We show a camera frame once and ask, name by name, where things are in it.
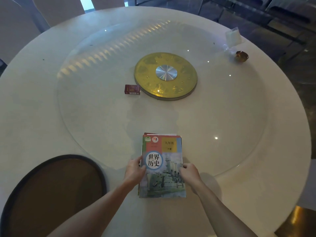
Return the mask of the person's right hand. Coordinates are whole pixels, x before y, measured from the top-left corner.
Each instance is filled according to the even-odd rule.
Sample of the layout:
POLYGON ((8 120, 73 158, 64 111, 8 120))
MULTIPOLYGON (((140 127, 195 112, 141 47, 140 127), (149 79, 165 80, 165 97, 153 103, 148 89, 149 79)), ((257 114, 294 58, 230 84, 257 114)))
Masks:
POLYGON ((196 190, 203 184, 198 169, 192 163, 184 163, 183 167, 187 168, 188 175, 181 176, 185 183, 187 183, 193 190, 196 190))

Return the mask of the person's left hand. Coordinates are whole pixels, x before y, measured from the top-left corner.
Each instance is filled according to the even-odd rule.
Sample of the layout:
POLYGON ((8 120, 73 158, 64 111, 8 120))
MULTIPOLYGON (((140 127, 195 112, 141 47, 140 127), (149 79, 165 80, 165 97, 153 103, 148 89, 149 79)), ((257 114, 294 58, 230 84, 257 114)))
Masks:
POLYGON ((139 174, 139 167, 141 167, 142 156, 139 156, 136 159, 129 160, 125 174, 123 183, 131 191, 136 185, 140 183, 145 174, 139 174))

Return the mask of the textbook with warship cover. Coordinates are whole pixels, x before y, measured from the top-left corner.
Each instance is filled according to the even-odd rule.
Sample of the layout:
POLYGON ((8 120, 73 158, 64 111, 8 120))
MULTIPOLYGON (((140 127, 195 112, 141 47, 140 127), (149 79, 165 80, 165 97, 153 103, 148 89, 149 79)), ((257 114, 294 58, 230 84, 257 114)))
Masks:
POLYGON ((143 135, 141 166, 146 166, 146 173, 138 187, 140 198, 186 197, 176 138, 177 135, 143 135))

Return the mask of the person's left forearm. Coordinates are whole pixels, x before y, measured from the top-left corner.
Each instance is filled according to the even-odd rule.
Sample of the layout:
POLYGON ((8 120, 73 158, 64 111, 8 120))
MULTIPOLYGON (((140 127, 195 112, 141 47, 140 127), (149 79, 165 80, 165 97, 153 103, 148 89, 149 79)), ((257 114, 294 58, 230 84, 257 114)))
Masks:
POLYGON ((124 179, 113 191, 62 223, 47 237, 101 237, 129 192, 139 183, 124 179))

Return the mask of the person's right forearm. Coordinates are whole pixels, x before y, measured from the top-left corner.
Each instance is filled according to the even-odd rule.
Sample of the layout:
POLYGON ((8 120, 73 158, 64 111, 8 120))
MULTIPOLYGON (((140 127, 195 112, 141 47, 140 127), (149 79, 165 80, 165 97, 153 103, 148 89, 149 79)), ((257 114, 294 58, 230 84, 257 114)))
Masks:
POLYGON ((191 185, 217 237, 258 237, 202 181, 191 185))

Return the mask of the blue covered book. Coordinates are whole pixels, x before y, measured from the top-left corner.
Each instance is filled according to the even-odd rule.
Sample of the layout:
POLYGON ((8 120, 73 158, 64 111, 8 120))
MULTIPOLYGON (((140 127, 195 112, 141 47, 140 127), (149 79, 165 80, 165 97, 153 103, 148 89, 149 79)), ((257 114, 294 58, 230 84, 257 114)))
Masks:
POLYGON ((179 163, 183 164, 183 151, 182 151, 182 138, 181 138, 181 136, 178 135, 176 140, 177 140, 176 147, 177 147, 177 155, 178 155, 179 163))

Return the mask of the round glass turntable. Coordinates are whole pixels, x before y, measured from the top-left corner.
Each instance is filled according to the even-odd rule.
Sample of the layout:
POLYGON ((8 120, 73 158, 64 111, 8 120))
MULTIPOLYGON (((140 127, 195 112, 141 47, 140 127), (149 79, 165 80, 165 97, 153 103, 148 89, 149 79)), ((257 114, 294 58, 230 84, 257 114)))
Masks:
POLYGON ((247 61, 235 63, 210 29, 168 20, 126 21, 94 31, 66 57, 57 82, 62 119, 90 156, 114 170, 141 155, 145 132, 177 134, 184 163, 216 176, 248 159, 269 111, 263 78, 247 61), (144 56, 167 52, 197 72, 195 90, 164 101, 124 93, 144 56))

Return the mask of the dark red cigarette box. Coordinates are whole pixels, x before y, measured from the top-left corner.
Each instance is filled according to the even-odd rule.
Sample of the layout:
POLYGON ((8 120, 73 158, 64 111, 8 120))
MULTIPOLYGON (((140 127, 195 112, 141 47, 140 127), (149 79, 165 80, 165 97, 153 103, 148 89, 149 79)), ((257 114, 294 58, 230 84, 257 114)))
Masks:
POLYGON ((140 95, 140 91, 139 85, 126 84, 124 88, 124 93, 129 95, 140 95))

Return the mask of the brown chair with black rim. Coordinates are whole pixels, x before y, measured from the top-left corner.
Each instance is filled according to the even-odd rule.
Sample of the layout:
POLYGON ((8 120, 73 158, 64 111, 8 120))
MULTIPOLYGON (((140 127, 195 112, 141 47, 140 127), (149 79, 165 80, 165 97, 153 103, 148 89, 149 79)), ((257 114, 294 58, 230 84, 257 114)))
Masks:
POLYGON ((82 155, 60 155, 33 168, 4 205, 0 237, 47 237, 107 193, 103 169, 82 155))

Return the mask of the gold turntable base disc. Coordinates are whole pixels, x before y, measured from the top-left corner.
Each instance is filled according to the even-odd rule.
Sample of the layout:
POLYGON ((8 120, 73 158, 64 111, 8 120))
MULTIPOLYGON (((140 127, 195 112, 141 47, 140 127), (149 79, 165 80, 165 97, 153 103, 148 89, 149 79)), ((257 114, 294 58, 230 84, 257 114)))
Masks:
POLYGON ((163 101, 176 101, 186 98, 195 90, 198 75, 193 65, 183 57, 168 52, 155 52, 137 62, 134 79, 148 96, 163 101))

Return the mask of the gold metal chair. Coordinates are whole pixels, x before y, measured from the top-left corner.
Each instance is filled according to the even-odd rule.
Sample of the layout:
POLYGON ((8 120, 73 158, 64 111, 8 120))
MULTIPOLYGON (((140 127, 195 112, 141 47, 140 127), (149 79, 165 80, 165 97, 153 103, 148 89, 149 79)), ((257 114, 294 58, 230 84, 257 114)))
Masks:
POLYGON ((274 234, 277 237, 316 237, 316 211, 295 206, 274 234))

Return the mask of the amber glass ashtray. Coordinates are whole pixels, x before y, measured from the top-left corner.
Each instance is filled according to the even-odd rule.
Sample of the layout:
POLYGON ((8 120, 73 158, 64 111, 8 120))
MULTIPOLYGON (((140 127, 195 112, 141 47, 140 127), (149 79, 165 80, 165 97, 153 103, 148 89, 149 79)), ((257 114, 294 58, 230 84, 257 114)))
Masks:
POLYGON ((249 59, 249 55, 244 51, 237 51, 235 53, 234 59, 238 63, 244 63, 249 59))

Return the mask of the white covered chair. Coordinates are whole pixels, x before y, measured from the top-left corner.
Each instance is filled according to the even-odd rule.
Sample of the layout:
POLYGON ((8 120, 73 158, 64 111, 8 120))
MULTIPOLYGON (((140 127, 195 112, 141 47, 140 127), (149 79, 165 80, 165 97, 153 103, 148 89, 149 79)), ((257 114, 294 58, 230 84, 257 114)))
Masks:
POLYGON ((109 8, 125 7, 124 0, 91 0, 96 11, 109 8))
POLYGON ((30 15, 14 0, 0 0, 0 60, 6 65, 39 36, 30 15))
POLYGON ((49 27, 85 14, 80 0, 32 0, 49 27))

